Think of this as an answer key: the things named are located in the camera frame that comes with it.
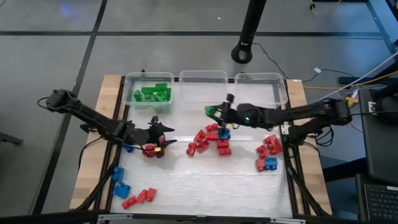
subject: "green block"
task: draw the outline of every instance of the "green block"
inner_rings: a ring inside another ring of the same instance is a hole
[[[167,89],[167,83],[156,83],[156,91],[165,91]]]
[[[136,99],[137,102],[141,102],[142,101],[142,95],[141,95],[141,92],[139,90],[134,91],[133,96],[134,96],[134,98]]]
[[[145,93],[153,93],[153,92],[155,92],[155,88],[154,87],[141,87],[141,92],[143,94],[145,94]]]
[[[151,97],[149,93],[144,94],[144,98],[146,102],[150,102]]]
[[[217,112],[216,108],[214,108],[212,106],[205,107],[206,116],[214,116],[216,114],[216,112]]]

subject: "wooden board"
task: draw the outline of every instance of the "wooden board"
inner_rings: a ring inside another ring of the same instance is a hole
[[[291,107],[303,106],[307,104],[307,99],[305,98],[303,83],[301,80],[287,80],[287,91]],[[309,119],[300,119],[294,121],[294,124],[301,125],[307,121],[309,121]],[[316,146],[314,138],[307,137],[305,141]],[[307,189],[311,192],[315,200],[322,206],[324,211],[331,214],[329,196],[326,190],[326,183],[323,178],[319,153],[311,146],[305,144],[298,147],[298,149],[300,151],[305,186],[307,186]],[[295,193],[299,196],[299,198],[297,198],[299,213],[303,213],[302,199],[298,187],[295,188]]]
[[[104,76],[95,108],[97,112],[112,118],[116,104],[116,98],[118,97],[120,81],[120,75]],[[123,110],[124,105],[121,105],[119,119],[121,119]],[[89,133],[87,142],[90,142],[98,137],[98,133]],[[104,140],[100,140],[98,143],[85,149],[83,158],[81,159],[81,166],[77,176],[75,190],[73,191],[72,200],[70,202],[70,208],[76,208],[79,206],[98,183],[98,180],[100,179],[102,163],[104,160],[105,149],[106,141]],[[100,208],[104,208],[105,206],[108,188],[109,181],[104,186]]]
[[[95,110],[103,113],[108,117],[112,117],[116,98],[119,91],[121,76],[120,75],[105,75]],[[290,103],[292,106],[302,106],[307,104],[302,82],[294,82],[287,80],[287,89],[289,92]],[[123,114],[124,105],[121,105],[119,118]],[[306,119],[296,121],[295,124],[302,124]],[[98,138],[96,133],[90,133],[87,142]],[[312,138],[307,138],[307,142],[315,144]],[[85,150],[82,158],[81,168],[76,180],[75,191],[73,193],[70,208],[79,206],[87,195],[92,191],[97,184],[100,177],[101,166],[104,159],[106,142],[101,141]],[[322,167],[318,152],[309,146],[300,146],[300,157],[302,160],[303,173],[305,177],[305,185],[315,197],[315,200],[322,206],[322,208],[331,214],[328,194],[326,191],[326,184],[323,180]],[[100,208],[104,208],[106,194],[109,185],[104,187],[103,196],[101,198]],[[296,187],[297,203],[299,213],[303,213],[302,200],[299,189]]]

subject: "clear plastic container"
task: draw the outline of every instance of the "clear plastic container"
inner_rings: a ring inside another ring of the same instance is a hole
[[[165,91],[153,89],[159,83],[165,83],[167,88],[170,89],[168,90],[170,92],[169,100],[168,98],[164,98],[165,101],[157,101],[155,99],[154,96],[160,92],[166,96]],[[126,75],[122,100],[126,105],[134,106],[135,109],[153,108],[159,112],[170,111],[173,102],[173,85],[174,76],[169,72],[132,72]],[[142,92],[142,87],[151,87],[150,90],[155,94],[149,93],[150,98],[146,99],[145,94]],[[136,90],[141,92],[141,101],[137,101],[133,95]]]
[[[237,103],[279,106],[287,102],[285,83],[279,73],[239,73],[235,76]]]
[[[190,108],[221,103],[228,93],[228,75],[221,70],[182,71],[179,81],[181,102]]]

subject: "blue block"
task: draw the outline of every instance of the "blue block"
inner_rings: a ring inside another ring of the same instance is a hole
[[[134,148],[126,143],[123,143],[123,149],[126,150],[126,152],[130,153],[134,150]]]
[[[266,163],[266,170],[276,170],[278,166],[278,160],[276,157],[267,157],[264,159],[264,162]]]
[[[113,169],[112,180],[122,182],[123,174],[124,174],[124,169],[122,167],[115,167]]]
[[[113,194],[117,195],[123,199],[126,199],[129,196],[130,186],[124,183],[119,183],[114,189]]]
[[[230,140],[231,139],[231,134],[229,133],[230,130],[228,128],[224,128],[224,134],[221,133],[221,130],[223,130],[223,128],[218,129],[218,139],[219,140]]]

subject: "wire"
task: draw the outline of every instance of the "wire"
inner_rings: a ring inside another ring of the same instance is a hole
[[[316,75],[314,75],[311,79],[309,79],[309,80],[304,80],[302,83],[305,83],[305,82],[309,82],[309,81],[312,81],[314,78],[316,78],[319,74],[321,74],[323,71],[329,71],[329,72],[338,72],[338,73],[342,73],[342,74],[345,74],[345,75],[349,75],[349,76],[351,76],[351,77],[353,77],[353,78],[355,78],[355,76],[353,76],[352,74],[350,74],[350,73],[346,73],[346,72],[342,72],[342,71],[337,71],[337,70],[332,70],[332,69],[321,69],[321,72],[320,73],[317,73]]]
[[[262,52],[267,56],[267,58],[268,58],[271,62],[274,63],[274,65],[276,65],[276,67],[278,67],[278,69],[280,70],[280,72],[282,72],[283,76],[284,76],[286,79],[291,79],[291,78],[289,78],[289,77],[284,73],[284,71],[279,67],[278,63],[268,55],[268,53],[266,52],[266,50],[264,50],[264,48],[262,47],[261,44],[259,44],[259,43],[253,43],[253,44],[254,44],[254,45],[260,46]]]
[[[355,124],[353,124],[352,122],[350,122],[349,125],[351,125],[351,127],[353,127],[354,129],[356,129],[357,131],[363,132],[359,127],[355,126]]]
[[[375,111],[375,112],[367,112],[367,113],[355,113],[355,114],[351,114],[351,116],[379,114],[379,113],[398,113],[398,111]]]
[[[335,5],[332,9],[330,9],[327,13],[325,13],[325,15],[328,15],[328,14],[332,13],[332,12],[337,8],[337,3],[336,3],[336,5]],[[315,10],[315,4],[313,3],[313,0],[311,0],[310,9],[312,9],[312,12],[313,12],[314,14],[319,15],[319,13]]]
[[[83,151],[88,147],[91,146],[92,144],[94,144],[95,142],[99,141],[100,139],[102,139],[102,137],[99,137],[98,139],[92,140],[91,142],[87,143],[83,149],[81,149],[80,151],[80,156],[79,156],[79,169],[80,169],[80,165],[81,165],[81,159],[83,157]]]

